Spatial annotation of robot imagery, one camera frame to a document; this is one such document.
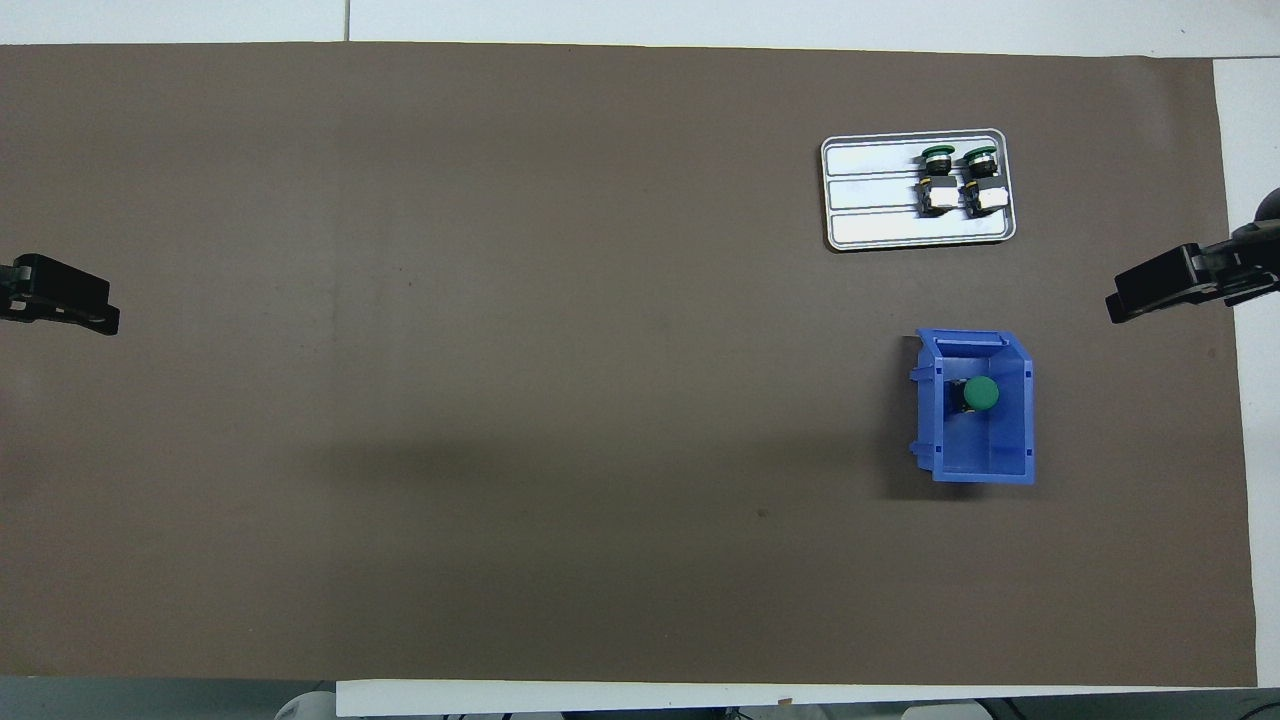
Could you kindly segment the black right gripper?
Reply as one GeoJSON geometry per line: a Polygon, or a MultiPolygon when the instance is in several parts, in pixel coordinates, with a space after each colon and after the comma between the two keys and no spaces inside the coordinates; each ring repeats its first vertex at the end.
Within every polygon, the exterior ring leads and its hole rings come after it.
{"type": "Polygon", "coordinates": [[[1235,306],[1277,292],[1279,223],[1247,223],[1210,246],[1176,246],[1116,274],[1114,283],[1107,297],[1112,324],[1178,305],[1222,300],[1235,306]]]}

